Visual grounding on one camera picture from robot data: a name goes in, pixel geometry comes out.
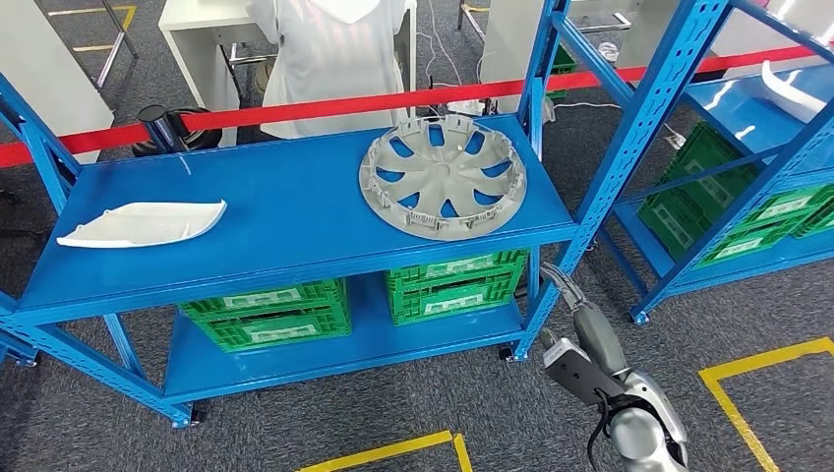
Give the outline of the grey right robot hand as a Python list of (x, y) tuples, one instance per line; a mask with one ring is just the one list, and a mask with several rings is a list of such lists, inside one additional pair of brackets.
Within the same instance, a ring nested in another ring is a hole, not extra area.
[(564, 271), (548, 262), (540, 270), (558, 287), (572, 316), (581, 349), (606, 375), (619, 377), (628, 372), (624, 351), (608, 318), (589, 301), (579, 286)]

